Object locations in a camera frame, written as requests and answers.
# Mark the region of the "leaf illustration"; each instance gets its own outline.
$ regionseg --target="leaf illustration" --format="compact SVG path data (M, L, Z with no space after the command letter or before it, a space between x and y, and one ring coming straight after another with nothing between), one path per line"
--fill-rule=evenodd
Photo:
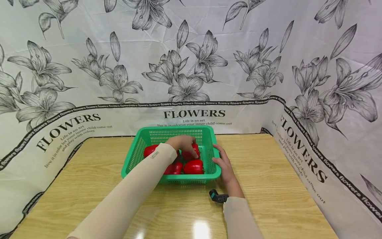
M110 34L110 46L112 47L114 59L118 63L121 57L121 46L119 44L119 40L115 32L112 32Z
M90 38L86 39L86 47L90 54L92 54L92 56L97 59L97 49Z
M248 9L248 11L251 11L252 9L254 9L257 6L259 6L260 4L262 4L265 1L266 0L249 0L249 9Z
M20 93L21 87L23 86L23 78L21 77L21 72L19 72L16 76L16 87L17 91Z
M186 20L182 22L182 24L179 27L178 35L176 36L176 45L178 49L180 49L185 43L188 38L188 23Z
M345 48L350 44L350 42L353 40L354 35L357 31L357 24L353 25L351 28L349 28L338 40L337 44L335 45L332 54L330 55L330 59L333 59L334 57L338 56L345 50Z
M0 67L2 67L3 62L4 62L4 49L0 44Z
M56 18L56 17L51 13L41 13L39 16L39 24L40 24L42 35L44 36L44 38L45 38L44 32L50 28L50 20L53 18Z
M223 29L224 29L224 26L227 22L233 20L235 17L237 17L237 15L239 14L240 10L242 8L247 8L247 3L246 2L243 2L243 1L239 1L239 2L236 2L234 3L230 9L228 10L227 12L227 15L225 16L225 22L224 22L224 25L223 25Z
M289 23L289 26L285 30L283 41L281 42L280 53L283 51L285 44L287 43L287 41L289 39L290 33L292 32L294 22L295 22L294 20L291 21Z
M130 104L139 104L139 102L136 99L128 98L125 100L126 103Z
M267 29L265 29L261 33L261 36L260 36L260 39L259 39L259 48L260 48L260 51L264 50L264 48L267 46L268 37L269 37L269 30L267 28Z
M367 180L362 174L361 177L365 181L366 186L371 192L371 194L379 201L380 204L382 204L382 192L376 186L374 186L374 184Z
M113 11L116 5L117 0L105 0L105 11L107 13Z
M35 3L38 3L40 0L19 0L23 8L33 6Z

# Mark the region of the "basket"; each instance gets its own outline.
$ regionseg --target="basket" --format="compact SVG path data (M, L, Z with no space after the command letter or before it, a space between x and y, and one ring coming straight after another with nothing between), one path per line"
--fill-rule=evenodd
M135 136L127 153L121 175L124 178L139 162L143 160L145 147L166 142L177 135L190 135L196 138L200 158L203 161L204 174L163 175L160 184L206 184L217 179L222 170L212 161L219 158L219 151L212 144L216 143L214 130L211 126L167 126L141 128Z

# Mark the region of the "beige arm sleeve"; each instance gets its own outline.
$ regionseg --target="beige arm sleeve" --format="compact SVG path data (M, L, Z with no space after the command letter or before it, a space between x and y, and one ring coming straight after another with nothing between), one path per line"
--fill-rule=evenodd
M67 238L123 238L135 213L176 157L174 148L161 143L155 152L131 170Z
M223 213L228 239L262 239L245 198L228 197Z

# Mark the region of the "wooden table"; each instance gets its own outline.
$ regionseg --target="wooden table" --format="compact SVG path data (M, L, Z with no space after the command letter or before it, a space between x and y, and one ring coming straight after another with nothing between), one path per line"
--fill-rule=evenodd
M132 137L91 138L42 196L11 239L65 238L121 181ZM267 238L337 238L270 135L217 135ZM159 185L124 238L226 238L222 207L206 185Z

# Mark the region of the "red bell pepper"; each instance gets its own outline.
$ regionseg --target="red bell pepper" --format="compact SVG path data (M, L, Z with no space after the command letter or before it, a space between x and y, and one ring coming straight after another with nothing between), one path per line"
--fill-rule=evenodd
M200 159L200 152L199 152L199 147L197 146L197 144L193 143L192 144L192 148L197 153L198 159ZM195 159L195 157L190 152L186 152L186 151L182 151L182 156L183 156L183 159L186 160L186 161L190 161L190 160Z
M183 168L185 174L204 174L203 161L194 159L187 162Z
M173 165L172 165L172 164L168 165L167 168L166 168L166 170L165 170L165 172L164 172L163 174L164 174L164 175L172 174L172 173L171 173L171 172L172 172L172 168L173 168Z
M181 162L174 162L172 164L171 174L181 174L183 169L183 164Z
M150 154L152 154L152 153L155 151L155 149L156 149L157 146L158 146L158 145L147 146L147 147L144 149L144 151L143 151L143 158L147 158Z

